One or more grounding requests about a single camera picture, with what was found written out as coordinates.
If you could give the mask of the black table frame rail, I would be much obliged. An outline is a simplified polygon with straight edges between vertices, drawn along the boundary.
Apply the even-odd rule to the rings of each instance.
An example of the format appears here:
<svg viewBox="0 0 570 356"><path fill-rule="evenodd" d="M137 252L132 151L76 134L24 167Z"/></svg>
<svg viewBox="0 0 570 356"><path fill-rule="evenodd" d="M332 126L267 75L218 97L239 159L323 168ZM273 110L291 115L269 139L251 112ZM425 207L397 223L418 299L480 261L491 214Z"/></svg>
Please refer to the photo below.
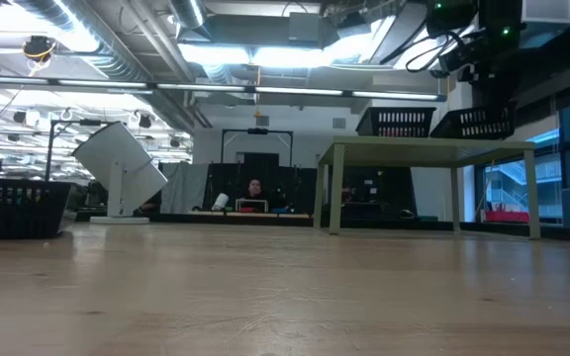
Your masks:
<svg viewBox="0 0 570 356"><path fill-rule="evenodd" d="M232 225L266 225L286 227L313 227L314 219L277 219L277 218L229 218L192 216L188 214L146 214L152 223L183 223L183 224L232 224ZM402 230L434 230L452 231L451 222L422 222L416 220L403 221L372 221L372 220L343 220L342 228L369 229L402 229ZM491 232L513 236L529 237L529 228L521 223L486 223L462 222L462 231ZM542 226L540 237L551 240L570 241L570 228L561 226Z"/></svg>

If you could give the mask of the grey metal stand frame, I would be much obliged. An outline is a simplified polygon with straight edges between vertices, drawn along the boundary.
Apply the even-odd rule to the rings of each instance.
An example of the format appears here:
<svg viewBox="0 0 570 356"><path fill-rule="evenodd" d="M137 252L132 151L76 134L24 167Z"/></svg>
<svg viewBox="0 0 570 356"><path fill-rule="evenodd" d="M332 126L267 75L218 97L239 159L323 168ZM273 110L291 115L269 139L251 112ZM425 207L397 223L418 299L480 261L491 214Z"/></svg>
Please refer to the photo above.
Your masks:
<svg viewBox="0 0 570 356"><path fill-rule="evenodd" d="M103 127L107 126L108 122L103 122L101 120L92 120L92 119L81 119L77 121L52 120L50 122L50 128L48 132L47 164L46 164L46 171L44 178L45 182L48 182L50 180L53 142L57 136L61 135L66 129L70 128L72 125L77 125L82 127Z"/></svg>

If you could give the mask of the long linear ceiling light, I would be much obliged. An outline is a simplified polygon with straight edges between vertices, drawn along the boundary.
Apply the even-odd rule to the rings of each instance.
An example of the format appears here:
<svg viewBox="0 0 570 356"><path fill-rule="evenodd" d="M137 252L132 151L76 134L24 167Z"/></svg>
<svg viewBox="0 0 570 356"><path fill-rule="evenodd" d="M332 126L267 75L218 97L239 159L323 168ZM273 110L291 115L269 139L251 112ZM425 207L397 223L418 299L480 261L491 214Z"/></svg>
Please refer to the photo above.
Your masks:
<svg viewBox="0 0 570 356"><path fill-rule="evenodd" d="M166 82L133 82L90 79L40 78L26 76L0 76L0 85L5 86L48 86L85 89L106 89L127 91L131 94L143 94L159 90L176 90L209 93L244 93L244 94L274 94L321 96L357 99L404 100L420 102L444 102L447 97L442 94L422 94L396 91L365 91L347 89L318 89L274 87L260 85L222 85L195 83L166 83Z"/></svg>

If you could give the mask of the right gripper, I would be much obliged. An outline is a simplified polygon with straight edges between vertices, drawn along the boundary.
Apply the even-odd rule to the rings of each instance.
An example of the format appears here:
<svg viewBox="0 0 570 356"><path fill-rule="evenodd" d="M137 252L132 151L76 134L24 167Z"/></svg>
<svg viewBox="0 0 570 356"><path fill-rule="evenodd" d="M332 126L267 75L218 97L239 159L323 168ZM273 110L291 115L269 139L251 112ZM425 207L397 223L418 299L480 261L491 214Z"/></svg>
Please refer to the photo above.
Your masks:
<svg viewBox="0 0 570 356"><path fill-rule="evenodd" d="M521 84L519 46L470 43L465 50L467 65L461 70L461 81L472 87L474 104L506 106Z"/></svg>

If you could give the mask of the red bin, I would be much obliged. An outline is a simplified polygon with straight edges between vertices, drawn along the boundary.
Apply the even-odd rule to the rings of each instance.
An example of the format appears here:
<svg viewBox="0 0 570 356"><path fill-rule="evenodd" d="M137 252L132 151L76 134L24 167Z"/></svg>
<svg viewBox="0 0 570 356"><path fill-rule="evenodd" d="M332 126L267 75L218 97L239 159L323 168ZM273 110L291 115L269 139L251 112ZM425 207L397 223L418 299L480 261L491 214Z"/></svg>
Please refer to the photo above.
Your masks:
<svg viewBox="0 0 570 356"><path fill-rule="evenodd" d="M527 212L511 211L484 211L484 221L487 223L528 223L529 214Z"/></svg>

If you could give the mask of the wooden workbench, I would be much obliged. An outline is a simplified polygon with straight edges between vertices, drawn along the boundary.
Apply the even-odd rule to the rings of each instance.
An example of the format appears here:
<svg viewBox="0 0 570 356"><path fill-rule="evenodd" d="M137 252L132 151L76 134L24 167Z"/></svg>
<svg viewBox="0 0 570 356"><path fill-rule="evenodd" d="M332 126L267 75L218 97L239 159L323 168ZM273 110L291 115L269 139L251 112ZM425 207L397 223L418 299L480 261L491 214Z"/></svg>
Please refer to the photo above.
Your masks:
<svg viewBox="0 0 570 356"><path fill-rule="evenodd" d="M229 218L277 218L277 219L311 219L306 214L272 214L272 213L238 213L238 212L189 212L192 216L229 217Z"/></svg>

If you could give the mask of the grey cloth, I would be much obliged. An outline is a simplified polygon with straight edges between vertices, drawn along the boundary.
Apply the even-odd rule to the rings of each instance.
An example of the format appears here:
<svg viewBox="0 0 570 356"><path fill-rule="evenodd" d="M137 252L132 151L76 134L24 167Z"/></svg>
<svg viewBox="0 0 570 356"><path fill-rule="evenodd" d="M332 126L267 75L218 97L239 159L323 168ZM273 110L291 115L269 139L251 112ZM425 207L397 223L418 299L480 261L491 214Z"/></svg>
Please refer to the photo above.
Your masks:
<svg viewBox="0 0 570 356"><path fill-rule="evenodd" d="M208 177L208 164L162 163L161 172L167 179L161 190L163 214L188 214L203 205Z"/></svg>

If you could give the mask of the grey ceiling box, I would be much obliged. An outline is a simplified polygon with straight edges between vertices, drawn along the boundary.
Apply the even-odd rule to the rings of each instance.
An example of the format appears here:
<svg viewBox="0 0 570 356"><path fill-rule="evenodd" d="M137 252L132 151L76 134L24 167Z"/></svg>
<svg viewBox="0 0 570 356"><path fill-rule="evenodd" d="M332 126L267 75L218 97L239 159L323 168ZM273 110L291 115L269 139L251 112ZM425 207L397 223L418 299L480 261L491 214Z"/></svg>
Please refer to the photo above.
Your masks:
<svg viewBox="0 0 570 356"><path fill-rule="evenodd" d="M321 37L321 18L311 13L289 13L290 42L318 43Z"/></svg>

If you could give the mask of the round silver ventilation duct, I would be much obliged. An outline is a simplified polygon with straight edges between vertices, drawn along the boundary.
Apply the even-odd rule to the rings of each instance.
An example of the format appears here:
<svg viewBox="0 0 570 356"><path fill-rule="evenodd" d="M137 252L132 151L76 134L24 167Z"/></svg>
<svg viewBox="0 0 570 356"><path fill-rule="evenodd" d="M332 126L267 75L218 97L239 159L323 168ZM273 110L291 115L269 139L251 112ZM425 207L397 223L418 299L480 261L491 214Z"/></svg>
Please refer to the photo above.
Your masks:
<svg viewBox="0 0 570 356"><path fill-rule="evenodd" d="M182 28L196 29L204 25L207 11L202 0L168 0L168 3Z"/></svg>

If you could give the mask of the black gantry frame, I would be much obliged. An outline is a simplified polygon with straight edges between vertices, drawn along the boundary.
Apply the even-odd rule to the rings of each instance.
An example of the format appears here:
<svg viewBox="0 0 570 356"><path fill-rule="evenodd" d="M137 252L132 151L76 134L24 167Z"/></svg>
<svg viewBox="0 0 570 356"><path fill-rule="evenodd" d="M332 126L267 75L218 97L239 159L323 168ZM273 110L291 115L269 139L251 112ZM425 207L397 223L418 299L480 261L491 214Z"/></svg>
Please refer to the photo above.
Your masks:
<svg viewBox="0 0 570 356"><path fill-rule="evenodd" d="M293 146L294 146L294 132L293 131L277 131L277 130L269 130L265 128L250 128L250 129L222 129L221 132L221 141L220 141L220 163L224 163L225 161L225 151L226 145L225 137L227 133L245 133L245 134L254 134L254 135L268 135L268 134L287 134L290 138L289 140L289 166L293 167Z"/></svg>

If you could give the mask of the green perforated metal shelf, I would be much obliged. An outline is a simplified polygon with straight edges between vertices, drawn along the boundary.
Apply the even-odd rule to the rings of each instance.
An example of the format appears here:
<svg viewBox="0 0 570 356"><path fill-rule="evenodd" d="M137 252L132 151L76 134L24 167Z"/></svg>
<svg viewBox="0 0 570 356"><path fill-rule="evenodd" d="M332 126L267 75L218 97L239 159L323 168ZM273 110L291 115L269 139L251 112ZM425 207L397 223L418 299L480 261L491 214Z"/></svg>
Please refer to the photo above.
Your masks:
<svg viewBox="0 0 570 356"><path fill-rule="evenodd" d="M322 226L324 174L327 166L332 168L330 234L340 233L345 166L448 169L452 198L452 230L459 232L459 170L469 165L487 164L521 154L528 197L528 236L531 239L540 239L534 151L535 144L529 141L337 135L318 162L313 228L319 229Z"/></svg>

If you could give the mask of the black curtain partition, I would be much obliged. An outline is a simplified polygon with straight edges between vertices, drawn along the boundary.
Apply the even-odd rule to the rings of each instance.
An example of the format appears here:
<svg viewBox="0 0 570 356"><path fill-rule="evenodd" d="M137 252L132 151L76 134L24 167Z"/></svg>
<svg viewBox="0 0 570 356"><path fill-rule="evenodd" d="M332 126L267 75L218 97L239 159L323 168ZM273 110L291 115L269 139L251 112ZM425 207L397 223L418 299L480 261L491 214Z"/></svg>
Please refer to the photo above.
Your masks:
<svg viewBox="0 0 570 356"><path fill-rule="evenodd" d="M311 214L314 210L317 170L280 166L276 153L247 153L241 162L210 163L202 207L210 210L220 193L229 196L223 211L240 212L238 203L249 181L258 179L276 200L269 213Z"/></svg>

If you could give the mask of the person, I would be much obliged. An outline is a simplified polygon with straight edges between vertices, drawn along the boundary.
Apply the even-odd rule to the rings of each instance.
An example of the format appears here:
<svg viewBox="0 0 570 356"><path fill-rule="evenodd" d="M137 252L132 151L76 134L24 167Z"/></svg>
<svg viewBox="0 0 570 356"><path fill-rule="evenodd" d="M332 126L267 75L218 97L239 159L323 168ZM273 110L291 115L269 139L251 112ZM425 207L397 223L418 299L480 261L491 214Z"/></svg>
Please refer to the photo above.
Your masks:
<svg viewBox="0 0 570 356"><path fill-rule="evenodd" d="M237 207L241 212L269 213L276 207L276 200L269 191L262 189L258 179L252 179Z"/></svg>

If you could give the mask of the black slotted plastic basket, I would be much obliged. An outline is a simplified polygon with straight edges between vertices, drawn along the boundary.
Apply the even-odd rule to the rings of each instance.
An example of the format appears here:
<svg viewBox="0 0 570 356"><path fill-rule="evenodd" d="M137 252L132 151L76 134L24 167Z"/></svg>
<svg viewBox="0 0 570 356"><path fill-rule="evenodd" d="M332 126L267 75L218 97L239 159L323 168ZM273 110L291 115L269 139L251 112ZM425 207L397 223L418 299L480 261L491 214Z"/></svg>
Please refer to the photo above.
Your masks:
<svg viewBox="0 0 570 356"><path fill-rule="evenodd" d="M0 239L50 239L63 229L71 186L0 179Z"/></svg>
<svg viewBox="0 0 570 356"><path fill-rule="evenodd" d="M434 107L371 107L362 115L358 135L428 137Z"/></svg>
<svg viewBox="0 0 570 356"><path fill-rule="evenodd" d="M501 140L511 136L516 125L516 102L504 107L482 106L447 112L430 137Z"/></svg>

